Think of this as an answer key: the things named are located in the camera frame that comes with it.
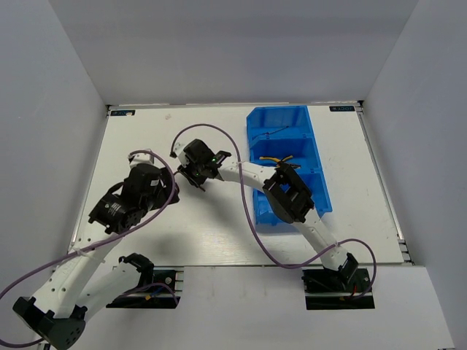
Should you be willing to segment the green black precision screwdriver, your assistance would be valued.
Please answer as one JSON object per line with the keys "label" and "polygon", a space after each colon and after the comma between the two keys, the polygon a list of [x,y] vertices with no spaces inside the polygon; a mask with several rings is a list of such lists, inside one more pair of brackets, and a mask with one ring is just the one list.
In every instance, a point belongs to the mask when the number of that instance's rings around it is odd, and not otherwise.
{"label": "green black precision screwdriver", "polygon": [[276,129],[274,131],[266,131],[264,133],[260,133],[258,134],[257,136],[255,136],[253,139],[256,139],[258,138],[259,136],[268,136],[270,137],[270,135],[273,135],[275,133],[279,133],[280,131],[284,131],[284,130],[287,130],[289,128],[289,125],[285,126],[285,127],[282,127],[282,128],[279,128],[279,129]]}

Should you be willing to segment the yellow needle-nose pliers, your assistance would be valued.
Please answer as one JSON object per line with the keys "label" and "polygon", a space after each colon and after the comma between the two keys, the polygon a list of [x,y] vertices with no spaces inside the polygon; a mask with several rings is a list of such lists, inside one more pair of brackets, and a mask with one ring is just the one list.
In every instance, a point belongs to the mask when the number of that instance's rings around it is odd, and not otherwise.
{"label": "yellow needle-nose pliers", "polygon": [[298,169],[301,167],[300,164],[296,164],[296,163],[291,163],[290,161],[293,159],[293,156],[292,155],[288,155],[286,157],[283,157],[283,158],[278,158],[278,157],[264,157],[264,156],[260,156],[259,157],[259,160],[265,160],[265,161],[269,161],[269,162],[273,162],[276,164],[276,166],[280,166],[282,164],[288,164],[289,166],[291,166],[292,168],[294,169]]}

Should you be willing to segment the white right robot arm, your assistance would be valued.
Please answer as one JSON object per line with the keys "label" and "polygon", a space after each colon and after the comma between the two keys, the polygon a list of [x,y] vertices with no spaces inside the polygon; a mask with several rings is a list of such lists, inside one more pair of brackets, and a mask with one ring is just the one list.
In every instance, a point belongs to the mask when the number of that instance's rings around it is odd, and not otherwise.
{"label": "white right robot arm", "polygon": [[274,214],[291,224],[319,255],[329,287],[345,291],[356,281],[358,261],[328,230],[315,208],[312,191],[287,163],[276,166],[233,160],[231,153],[214,153],[200,139],[175,142],[171,156],[180,161],[178,171],[196,187],[207,179],[236,182],[262,192]]}

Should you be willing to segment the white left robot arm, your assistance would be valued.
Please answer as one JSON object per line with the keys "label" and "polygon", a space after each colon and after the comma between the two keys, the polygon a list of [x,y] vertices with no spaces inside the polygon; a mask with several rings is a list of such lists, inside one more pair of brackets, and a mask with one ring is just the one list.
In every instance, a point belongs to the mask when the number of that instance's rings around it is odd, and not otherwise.
{"label": "white left robot arm", "polygon": [[55,349],[70,349],[97,311],[133,289],[154,282],[154,265],[131,253],[97,281],[91,278],[107,255],[130,233],[143,228],[168,205],[178,202],[174,173],[160,156],[143,149],[130,153],[129,175],[111,187],[89,214],[97,230],[81,233],[69,253],[50,263],[50,278],[30,297],[19,297],[12,310]]}

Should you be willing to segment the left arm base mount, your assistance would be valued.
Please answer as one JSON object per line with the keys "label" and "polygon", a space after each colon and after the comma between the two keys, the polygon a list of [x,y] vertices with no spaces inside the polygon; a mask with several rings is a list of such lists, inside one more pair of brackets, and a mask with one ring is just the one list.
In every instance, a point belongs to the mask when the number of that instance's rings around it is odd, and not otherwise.
{"label": "left arm base mount", "polygon": [[155,268],[152,284],[126,292],[110,304],[109,309],[168,309],[178,306],[184,281],[183,268]]}

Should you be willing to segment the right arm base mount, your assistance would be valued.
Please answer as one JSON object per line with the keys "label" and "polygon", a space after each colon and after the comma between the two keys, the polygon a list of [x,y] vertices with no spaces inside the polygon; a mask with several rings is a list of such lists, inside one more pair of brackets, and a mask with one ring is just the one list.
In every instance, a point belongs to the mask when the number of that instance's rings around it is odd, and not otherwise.
{"label": "right arm base mount", "polygon": [[346,285],[325,269],[304,269],[301,278],[308,311],[375,309],[372,289],[358,298],[370,286],[371,279],[365,268],[357,269]]}

